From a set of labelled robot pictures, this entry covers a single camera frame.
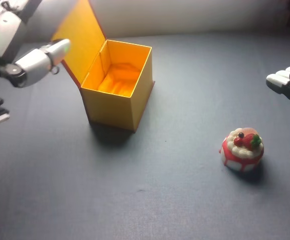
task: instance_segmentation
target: white cream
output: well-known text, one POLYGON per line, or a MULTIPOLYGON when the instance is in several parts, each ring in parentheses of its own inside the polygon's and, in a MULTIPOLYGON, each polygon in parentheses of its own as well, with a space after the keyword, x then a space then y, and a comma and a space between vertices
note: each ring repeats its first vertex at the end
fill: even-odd
POLYGON ((261 144, 257 149, 254 151, 250 151, 244 146, 239 147, 234 144, 234 139, 238 138, 238 134, 241 133, 243 129, 238 128, 235 131, 232 131, 229 136, 227 137, 227 148, 230 150, 230 152, 235 155, 236 157, 242 158, 242 159, 253 159, 258 157, 261 154, 261 151, 263 150, 263 141, 260 137, 261 144))

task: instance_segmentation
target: gray tablecloth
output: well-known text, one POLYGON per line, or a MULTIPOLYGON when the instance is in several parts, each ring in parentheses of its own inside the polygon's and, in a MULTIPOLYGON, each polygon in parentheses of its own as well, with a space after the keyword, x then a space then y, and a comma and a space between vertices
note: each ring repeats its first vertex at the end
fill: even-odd
POLYGON ((123 41, 153 46, 135 134, 91 127, 63 68, 26 89, 0 79, 0 240, 289 240, 290 100, 265 78, 290 66, 290 34, 123 41), (218 153, 238 127, 265 147, 245 177, 218 153))

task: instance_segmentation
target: open box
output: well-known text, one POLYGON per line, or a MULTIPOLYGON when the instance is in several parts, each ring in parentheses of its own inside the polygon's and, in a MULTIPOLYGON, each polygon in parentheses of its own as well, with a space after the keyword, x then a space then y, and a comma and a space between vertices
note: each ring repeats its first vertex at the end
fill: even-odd
POLYGON ((154 85, 152 48, 107 40, 88 0, 78 0, 53 36, 64 38, 71 49, 63 65, 89 121, 136 131, 154 85))

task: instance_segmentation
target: box lid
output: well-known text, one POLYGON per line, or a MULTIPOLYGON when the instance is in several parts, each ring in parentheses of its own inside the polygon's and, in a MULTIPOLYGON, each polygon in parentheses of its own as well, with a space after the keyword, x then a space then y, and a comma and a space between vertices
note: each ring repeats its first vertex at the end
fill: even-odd
POLYGON ((71 41, 63 64, 80 87, 106 40, 88 0, 78 0, 54 34, 55 39, 71 41))

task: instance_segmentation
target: robotic arm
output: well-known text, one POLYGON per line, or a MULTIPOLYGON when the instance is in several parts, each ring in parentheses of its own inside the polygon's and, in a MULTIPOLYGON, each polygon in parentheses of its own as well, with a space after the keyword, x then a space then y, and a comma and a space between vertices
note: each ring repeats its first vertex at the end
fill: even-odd
MULTIPOLYGON (((33 49, 19 60, 16 55, 24 42, 27 22, 42 0, 0 0, 0 78, 5 78, 16 88, 31 86, 49 72, 57 74, 57 65, 70 47, 68 39, 55 40, 39 49, 33 49)), ((0 123, 9 119, 9 111, 1 105, 0 123)))

